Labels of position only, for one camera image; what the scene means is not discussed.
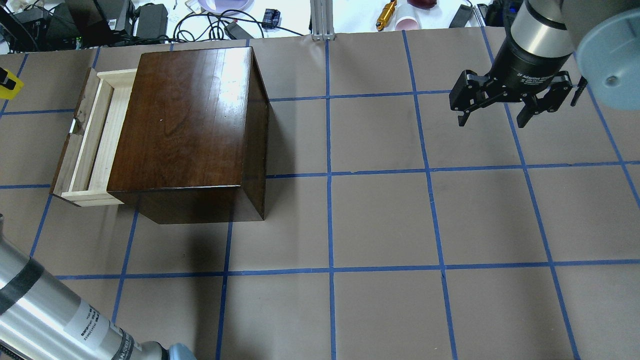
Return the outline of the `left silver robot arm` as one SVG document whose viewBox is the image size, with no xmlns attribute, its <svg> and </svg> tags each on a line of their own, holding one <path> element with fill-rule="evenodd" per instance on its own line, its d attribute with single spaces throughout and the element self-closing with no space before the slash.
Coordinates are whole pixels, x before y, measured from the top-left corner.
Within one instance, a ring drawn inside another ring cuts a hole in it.
<svg viewBox="0 0 640 360">
<path fill-rule="evenodd" d="M 50 187 L 78 207 L 118 205 L 106 186 L 136 69 L 86 74 Z M 1 351 L 18 360 L 193 360 L 180 342 L 138 342 L 1 237 Z"/>
</svg>

